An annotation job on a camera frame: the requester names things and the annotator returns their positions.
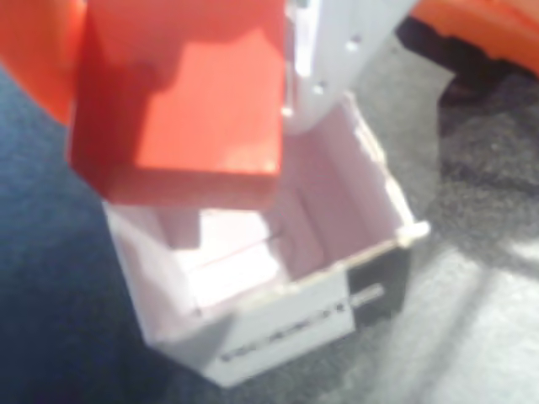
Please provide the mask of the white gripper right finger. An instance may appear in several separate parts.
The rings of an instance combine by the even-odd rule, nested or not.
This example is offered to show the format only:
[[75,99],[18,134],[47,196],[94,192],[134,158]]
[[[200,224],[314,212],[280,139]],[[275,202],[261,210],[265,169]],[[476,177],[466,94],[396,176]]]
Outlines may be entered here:
[[414,6],[411,0],[288,1],[284,132],[316,125]]

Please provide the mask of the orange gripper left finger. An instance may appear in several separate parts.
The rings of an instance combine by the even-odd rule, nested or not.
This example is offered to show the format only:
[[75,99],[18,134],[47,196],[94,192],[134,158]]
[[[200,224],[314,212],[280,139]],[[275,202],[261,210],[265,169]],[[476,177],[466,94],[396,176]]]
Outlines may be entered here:
[[84,1],[1,2],[1,65],[56,122],[66,125],[75,98]]

